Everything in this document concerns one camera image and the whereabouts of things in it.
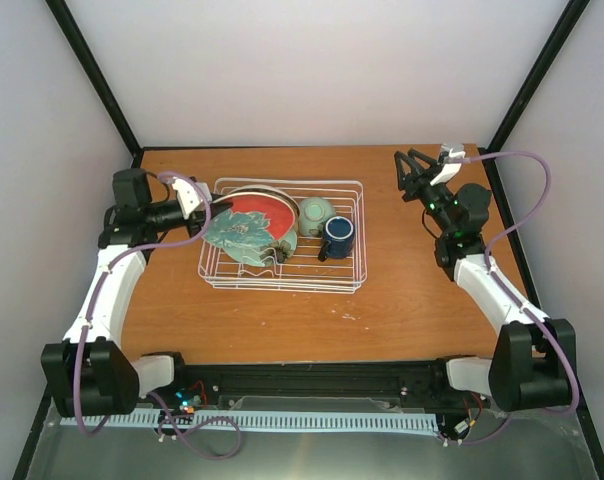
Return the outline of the beige bird painted plate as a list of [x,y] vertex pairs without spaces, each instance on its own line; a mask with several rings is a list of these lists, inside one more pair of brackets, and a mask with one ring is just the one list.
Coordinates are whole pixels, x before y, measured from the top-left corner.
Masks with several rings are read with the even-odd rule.
[[299,207],[290,196],[262,187],[237,189],[224,196],[219,203],[230,204],[234,215],[260,217],[268,221],[293,221],[299,216]]

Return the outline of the floral patterned plate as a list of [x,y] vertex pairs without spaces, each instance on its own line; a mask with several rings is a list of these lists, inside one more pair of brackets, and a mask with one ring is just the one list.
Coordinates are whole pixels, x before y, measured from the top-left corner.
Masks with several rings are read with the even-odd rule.
[[283,200],[285,200],[297,213],[300,212],[300,208],[298,203],[286,192],[277,189],[275,187],[269,185],[262,184],[254,184],[254,185],[245,185],[232,190],[232,193],[236,192],[254,192],[254,193],[264,193],[275,195]]

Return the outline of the plain green plate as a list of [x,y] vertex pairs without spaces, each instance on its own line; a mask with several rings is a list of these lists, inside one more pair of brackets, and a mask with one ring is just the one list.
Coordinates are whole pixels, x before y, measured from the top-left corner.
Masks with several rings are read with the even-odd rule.
[[291,229],[281,239],[265,246],[261,251],[260,259],[265,266],[284,264],[293,257],[297,243],[297,232]]

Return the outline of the green floral ceramic bowl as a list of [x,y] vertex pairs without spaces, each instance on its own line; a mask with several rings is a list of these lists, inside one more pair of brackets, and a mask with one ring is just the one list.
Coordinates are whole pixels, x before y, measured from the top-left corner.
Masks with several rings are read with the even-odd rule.
[[336,215],[332,203],[322,197],[308,197],[299,203],[299,230],[303,237],[321,237],[325,223]]

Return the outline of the dark blue ceramic mug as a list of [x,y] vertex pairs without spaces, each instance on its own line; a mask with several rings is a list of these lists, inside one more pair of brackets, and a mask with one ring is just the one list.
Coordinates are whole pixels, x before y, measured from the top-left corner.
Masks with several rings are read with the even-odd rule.
[[318,260],[346,259],[353,250],[354,239],[355,226],[350,219],[343,216],[329,218],[324,225]]

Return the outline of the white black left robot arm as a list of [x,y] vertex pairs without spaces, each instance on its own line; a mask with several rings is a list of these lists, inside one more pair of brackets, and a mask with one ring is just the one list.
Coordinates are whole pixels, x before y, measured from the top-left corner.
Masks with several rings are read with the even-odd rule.
[[232,206],[206,184],[171,171],[121,170],[112,189],[86,298],[62,341],[45,345],[41,354],[49,393],[64,418],[128,414],[154,390],[172,403],[188,395],[190,378],[180,371],[179,353],[127,359],[124,321],[151,255],[170,246],[165,235],[183,229],[188,237],[182,243],[189,245]]

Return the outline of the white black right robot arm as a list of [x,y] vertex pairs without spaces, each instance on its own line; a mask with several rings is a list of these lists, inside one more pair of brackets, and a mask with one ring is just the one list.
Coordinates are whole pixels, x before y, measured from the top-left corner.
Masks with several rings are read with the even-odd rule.
[[437,265],[497,334],[491,358],[445,360],[446,381],[452,389],[491,398],[506,412],[572,413],[580,402],[575,331],[568,321],[534,306],[499,268],[494,244],[482,235],[491,191],[476,183],[449,189],[449,181],[471,161],[461,145],[442,145],[435,158],[415,149],[394,155],[403,200],[420,202],[440,230],[434,241]]

